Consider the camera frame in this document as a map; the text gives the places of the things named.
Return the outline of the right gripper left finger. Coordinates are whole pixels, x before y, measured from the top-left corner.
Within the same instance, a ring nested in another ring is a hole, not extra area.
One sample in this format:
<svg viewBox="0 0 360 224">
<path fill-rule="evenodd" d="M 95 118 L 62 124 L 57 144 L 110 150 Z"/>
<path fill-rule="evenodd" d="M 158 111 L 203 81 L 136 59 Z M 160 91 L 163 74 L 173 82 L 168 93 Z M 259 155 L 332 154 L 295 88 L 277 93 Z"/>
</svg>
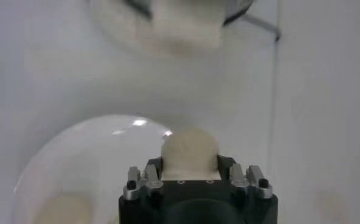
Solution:
<svg viewBox="0 0 360 224">
<path fill-rule="evenodd" d="M 164 182 L 161 180 L 163 160 L 161 157 L 149 159 L 141 172 L 136 166 L 128 170 L 128 179 L 123 187 L 123 198 L 128 201 L 160 197 Z"/>
</svg>

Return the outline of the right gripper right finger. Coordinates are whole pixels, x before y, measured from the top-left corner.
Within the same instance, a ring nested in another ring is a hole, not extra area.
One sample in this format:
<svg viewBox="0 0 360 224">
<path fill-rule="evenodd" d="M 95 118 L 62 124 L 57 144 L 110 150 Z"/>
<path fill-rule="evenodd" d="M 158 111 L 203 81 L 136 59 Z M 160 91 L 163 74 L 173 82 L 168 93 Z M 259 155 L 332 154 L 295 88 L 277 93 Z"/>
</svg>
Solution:
<svg viewBox="0 0 360 224">
<path fill-rule="evenodd" d="M 231 157 L 218 155 L 217 161 L 221 179 L 228 181 L 234 192 L 241 191 L 261 200 L 273 197 L 272 184 L 259 166 L 250 165 L 244 172 L 241 164 Z"/>
</svg>

